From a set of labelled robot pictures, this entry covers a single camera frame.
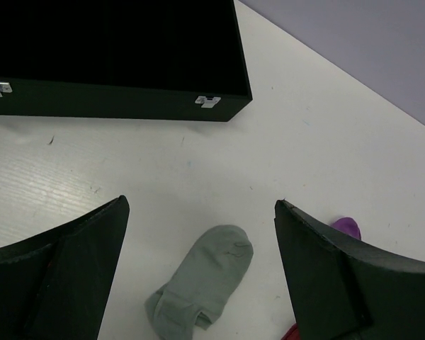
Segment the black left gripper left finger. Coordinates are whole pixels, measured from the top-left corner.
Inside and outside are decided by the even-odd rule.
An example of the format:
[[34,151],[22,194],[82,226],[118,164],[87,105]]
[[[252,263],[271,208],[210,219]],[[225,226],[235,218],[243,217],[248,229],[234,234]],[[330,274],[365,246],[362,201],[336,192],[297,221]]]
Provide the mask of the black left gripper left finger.
[[97,339],[128,225],[125,196],[0,248],[0,339]]

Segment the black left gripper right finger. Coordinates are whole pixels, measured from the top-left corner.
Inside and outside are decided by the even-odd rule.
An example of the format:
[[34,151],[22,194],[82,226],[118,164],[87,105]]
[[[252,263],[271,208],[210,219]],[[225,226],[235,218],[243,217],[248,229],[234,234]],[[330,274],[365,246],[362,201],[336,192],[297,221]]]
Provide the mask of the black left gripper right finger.
[[425,262],[355,239],[284,200],[274,221],[302,339],[425,339]]

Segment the maroon sock with orange cuff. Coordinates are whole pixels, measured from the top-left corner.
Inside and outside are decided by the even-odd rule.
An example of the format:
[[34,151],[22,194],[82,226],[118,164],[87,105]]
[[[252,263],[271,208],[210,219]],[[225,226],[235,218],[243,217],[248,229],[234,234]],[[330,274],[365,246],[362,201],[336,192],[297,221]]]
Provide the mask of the maroon sock with orange cuff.
[[[361,231],[357,222],[351,217],[341,217],[332,224],[330,227],[338,230],[354,239],[361,240]],[[293,324],[289,330],[281,338],[282,340],[300,340],[300,332],[297,324]]]

